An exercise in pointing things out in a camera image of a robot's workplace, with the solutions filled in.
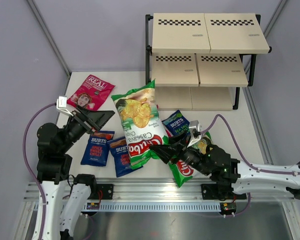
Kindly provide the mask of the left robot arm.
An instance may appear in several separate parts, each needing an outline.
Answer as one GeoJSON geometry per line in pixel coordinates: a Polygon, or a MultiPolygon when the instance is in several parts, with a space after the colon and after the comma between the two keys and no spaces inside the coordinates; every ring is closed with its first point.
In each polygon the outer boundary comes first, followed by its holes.
{"type": "Polygon", "coordinates": [[[83,107],[60,110],[68,114],[64,126],[49,122],[37,131],[39,206],[34,240],[73,239],[84,204],[99,188],[94,175],[78,174],[69,199],[63,202],[73,159],[67,152],[84,134],[99,132],[115,114],[113,110],[91,111],[83,107]]]}

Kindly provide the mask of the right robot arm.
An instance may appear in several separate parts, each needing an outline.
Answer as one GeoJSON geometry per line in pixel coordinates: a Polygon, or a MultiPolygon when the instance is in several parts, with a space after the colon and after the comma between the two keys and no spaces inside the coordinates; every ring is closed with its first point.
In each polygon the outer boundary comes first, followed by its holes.
{"type": "Polygon", "coordinates": [[[300,161],[294,165],[246,163],[235,159],[219,146],[209,144],[205,153],[193,147],[190,135],[170,138],[169,144],[152,145],[165,164],[182,161],[216,185],[221,199],[248,193],[290,193],[300,200],[300,161]]]}

